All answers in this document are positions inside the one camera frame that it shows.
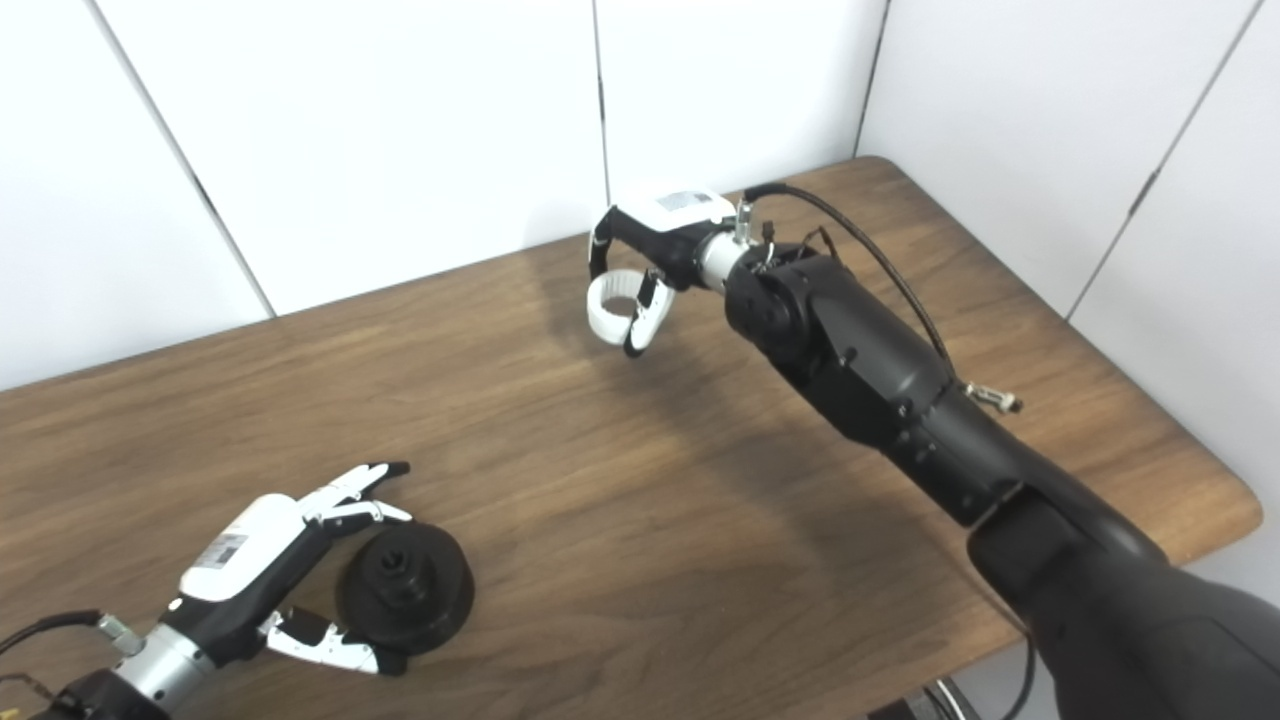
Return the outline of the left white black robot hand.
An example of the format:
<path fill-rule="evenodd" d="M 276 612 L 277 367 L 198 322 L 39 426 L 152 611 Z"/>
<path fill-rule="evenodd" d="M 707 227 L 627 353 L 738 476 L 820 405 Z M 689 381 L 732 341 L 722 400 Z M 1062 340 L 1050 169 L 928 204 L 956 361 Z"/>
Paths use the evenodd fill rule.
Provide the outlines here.
<path fill-rule="evenodd" d="M 178 596 L 160 623 L 214 667 L 273 650 L 357 673 L 404 675 L 408 661 L 402 653 L 283 603 L 338 539 L 412 520 L 410 512 L 372 497 L 381 483 L 408 473 L 408 462 L 367 462 L 302 498 L 257 497 L 182 574 Z"/>

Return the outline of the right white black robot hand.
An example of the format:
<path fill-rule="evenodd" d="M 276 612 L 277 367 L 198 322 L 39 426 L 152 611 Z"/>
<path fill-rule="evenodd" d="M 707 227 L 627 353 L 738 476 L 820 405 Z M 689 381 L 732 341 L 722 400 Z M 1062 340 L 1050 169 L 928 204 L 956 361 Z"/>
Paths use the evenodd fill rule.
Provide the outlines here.
<path fill-rule="evenodd" d="M 600 341 L 641 357 L 678 293 L 724 293 L 750 249 L 737 208 L 709 190 L 671 190 L 611 206 L 588 240 L 588 323 Z"/>

